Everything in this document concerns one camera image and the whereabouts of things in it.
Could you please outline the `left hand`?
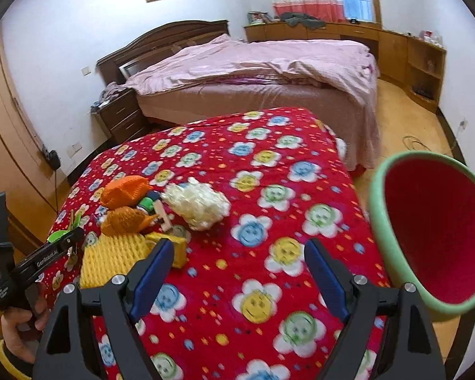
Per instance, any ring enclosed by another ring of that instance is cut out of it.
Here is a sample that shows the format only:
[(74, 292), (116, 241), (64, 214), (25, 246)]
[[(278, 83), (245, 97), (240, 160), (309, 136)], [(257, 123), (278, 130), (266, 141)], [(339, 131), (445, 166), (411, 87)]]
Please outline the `left hand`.
[(50, 310), (47, 301), (39, 294), (33, 311), (9, 308), (1, 316), (1, 329), (7, 350), (26, 363), (35, 362), (32, 343), (48, 321)]

